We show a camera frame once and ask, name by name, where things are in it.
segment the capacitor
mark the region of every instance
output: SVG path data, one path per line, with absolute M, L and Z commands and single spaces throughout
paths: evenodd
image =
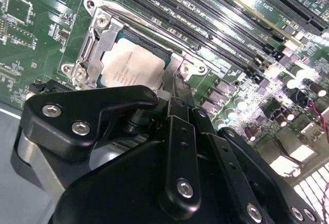
M 216 125 L 217 129 L 219 130 L 219 129 L 225 127 L 226 123 L 225 123 L 225 120 L 218 119 L 218 120 L 215 121 L 215 125 Z
M 303 80 L 307 76 L 306 70 L 297 65 L 295 65 L 290 72 L 299 80 Z
M 294 89 L 298 86 L 298 81 L 289 75 L 284 76 L 282 82 L 288 89 Z
M 295 118 L 295 115 L 289 109 L 286 109 L 285 111 L 283 111 L 282 114 L 289 121 L 291 121 Z
M 327 94 L 327 91 L 325 91 L 320 85 L 317 83 L 314 83 L 313 81 L 308 86 L 308 88 L 313 91 L 315 94 L 317 94 L 319 97 L 324 97 Z
M 240 111 L 244 111 L 247 109 L 247 103 L 245 102 L 245 100 L 242 97 L 237 97 L 234 99 L 234 104 L 236 105 L 236 107 L 238 108 L 238 110 Z
M 281 127 L 285 127 L 287 125 L 287 122 L 282 116 L 277 116 L 276 117 L 276 122 L 279 124 Z
M 237 118 L 237 113 L 236 113 L 235 110 L 234 110 L 233 108 L 231 108 L 231 107 L 227 108 L 227 109 L 225 110 L 225 113 L 226 113 L 227 118 L 228 118 L 229 120 L 235 120 L 235 119 Z
M 256 139 L 256 136 L 255 134 L 253 133 L 253 131 L 249 128 L 249 127 L 246 127 L 245 128 L 245 134 L 247 136 L 247 138 L 252 142 L 252 141 L 255 141 Z

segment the silver screw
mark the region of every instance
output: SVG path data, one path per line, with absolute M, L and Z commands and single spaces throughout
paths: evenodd
M 228 133 L 228 135 L 230 135 L 230 137 L 232 137 L 232 138 L 235 137 L 234 133 L 231 130 L 227 130 L 227 133 Z
M 205 70 L 206 70 L 205 67 L 201 66 L 201 67 L 199 67 L 198 72 L 203 73 L 203 72 L 205 72 Z
M 90 132 L 90 127 L 82 121 L 77 121 L 73 123 L 72 131 L 80 136 L 85 136 Z
M 64 66 L 63 67 L 63 72 L 69 73 L 69 72 L 71 72 L 71 69 L 68 66 Z
M 249 216 L 256 222 L 261 223 L 262 222 L 262 216 L 259 210 L 252 205 L 251 203 L 247 204 L 247 212 Z
M 108 23 L 108 18 L 105 15 L 99 15 L 96 19 L 96 25 L 100 29 L 104 29 Z
M 77 75 L 77 78 L 78 78 L 78 79 L 83 80 L 83 79 L 86 78 L 87 73 L 86 73 L 86 71 L 85 71 L 83 68 L 79 68 L 79 69 L 77 70 L 76 75 Z
M 304 209 L 304 212 L 308 218 L 310 218 L 312 221 L 316 221 L 315 216 L 308 209 Z
M 200 114 L 202 117 L 205 117 L 205 116 L 206 116 L 205 112 L 203 112 L 202 110 L 199 110 L 199 114 Z
M 291 210 L 293 211 L 294 216 L 298 220 L 300 220 L 300 221 L 303 221 L 304 220 L 304 217 L 303 217 L 302 213 L 300 213 L 300 211 L 298 209 L 296 209 L 295 207 L 292 207 Z
M 185 180 L 180 180 L 177 183 L 178 192 L 185 198 L 191 198 L 193 196 L 192 186 Z
M 45 105 L 42 107 L 42 113 L 45 116 L 55 118 L 61 115 L 62 110 L 60 109 L 60 107 L 55 105 Z

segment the cable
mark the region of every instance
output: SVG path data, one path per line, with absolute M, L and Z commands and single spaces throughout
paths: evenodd
M 328 127 L 327 127 L 327 123 L 326 123 L 326 120 L 325 120 L 324 116 L 321 115 L 320 110 L 316 108 L 314 102 L 312 102 L 312 101 L 309 102 L 309 106 L 320 117 L 323 129 L 324 129 L 324 131 L 326 133 L 326 136 L 327 136 L 327 143 L 329 144 L 329 132 L 328 132 Z M 326 192 L 327 192 L 328 189 L 329 189 L 329 183 L 327 183 L 327 185 L 325 186 L 325 189 L 323 191 L 323 197 L 321 199 L 323 221 L 324 221 L 325 224 L 327 224 L 326 216 L 329 215 L 327 210 L 325 209 L 325 199 L 327 198 L 326 197 Z
M 329 183 L 325 186 L 323 197 L 321 199 L 321 206 L 322 206 L 322 214 L 323 214 L 323 221 L 324 224 L 327 224 L 326 215 L 328 214 L 327 210 L 325 209 L 325 199 L 326 199 L 326 191 L 329 189 Z

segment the screw hole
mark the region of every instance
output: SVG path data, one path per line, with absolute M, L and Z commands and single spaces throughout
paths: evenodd
M 93 9 L 95 7 L 95 3 L 93 1 L 87 1 L 87 8 Z
M 230 166 L 233 170 L 236 170 L 236 166 L 233 163 L 230 162 Z
M 184 134 L 187 134 L 187 130 L 185 128 L 180 129 Z
M 240 81 L 239 80 L 235 80 L 233 82 L 233 85 L 236 86 L 236 87 L 238 87 L 240 85 Z
M 183 149 L 185 149 L 185 150 L 187 150 L 188 149 L 188 144 L 187 143 L 185 143 L 185 142 L 182 142 L 182 143 L 180 143 L 180 146 L 182 146 L 183 147 Z

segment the motherboard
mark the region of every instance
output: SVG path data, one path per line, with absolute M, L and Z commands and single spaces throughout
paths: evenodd
M 31 84 L 49 81 L 158 90 L 175 58 L 215 129 L 259 152 L 288 133 L 312 148 L 329 118 L 328 28 L 328 0 L 0 0 L 0 101 L 22 109 Z

